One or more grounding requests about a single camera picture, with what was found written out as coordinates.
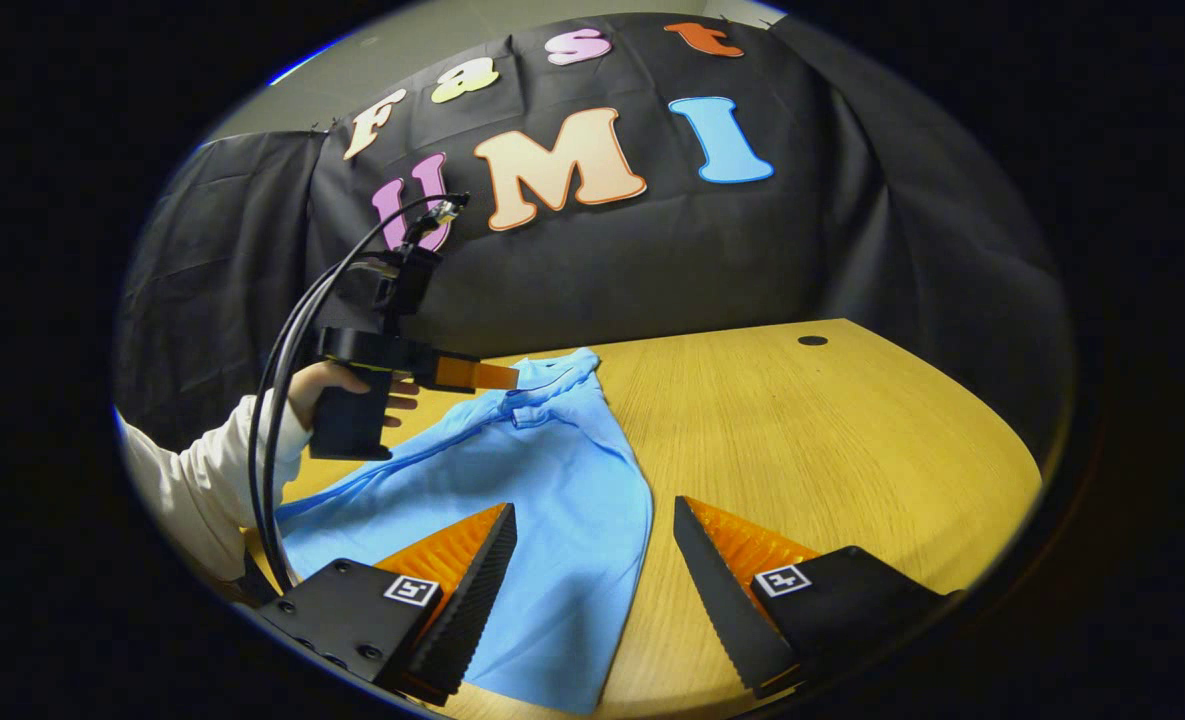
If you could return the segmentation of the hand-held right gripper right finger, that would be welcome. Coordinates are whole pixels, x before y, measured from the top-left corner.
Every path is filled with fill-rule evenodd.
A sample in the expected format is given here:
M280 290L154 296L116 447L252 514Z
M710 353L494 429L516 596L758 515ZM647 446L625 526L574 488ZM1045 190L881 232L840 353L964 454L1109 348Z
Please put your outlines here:
M756 698L843 679L957 597L856 544L820 553L691 496L675 497L673 536L707 621Z

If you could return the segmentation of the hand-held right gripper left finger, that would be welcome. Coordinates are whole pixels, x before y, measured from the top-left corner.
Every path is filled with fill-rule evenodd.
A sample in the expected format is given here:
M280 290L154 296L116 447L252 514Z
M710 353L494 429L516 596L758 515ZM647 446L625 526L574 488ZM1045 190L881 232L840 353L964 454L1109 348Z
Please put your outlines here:
M442 707L459 692L515 549L497 503L373 565L335 559L254 615L359 682Z

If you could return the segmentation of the light blue T-shirt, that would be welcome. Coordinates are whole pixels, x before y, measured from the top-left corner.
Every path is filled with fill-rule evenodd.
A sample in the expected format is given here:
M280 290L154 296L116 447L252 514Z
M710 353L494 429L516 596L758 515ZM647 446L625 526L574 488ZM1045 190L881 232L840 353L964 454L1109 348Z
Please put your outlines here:
M470 684L566 714L595 711L651 538L653 501L578 348L515 364L518 388L451 406L401 445L277 512L292 568L380 561L497 503L515 549L467 669Z

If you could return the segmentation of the black backdrop cloth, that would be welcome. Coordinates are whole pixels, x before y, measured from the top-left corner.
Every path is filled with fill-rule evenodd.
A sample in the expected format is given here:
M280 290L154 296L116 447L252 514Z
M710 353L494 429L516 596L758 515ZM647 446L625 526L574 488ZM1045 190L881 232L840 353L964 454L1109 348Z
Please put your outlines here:
M327 131L204 143L141 231L113 398L182 448L260 381L305 288L418 197L468 192L403 332L506 356L847 319L1066 437L1057 268L971 131L798 20L561 20L378 86Z

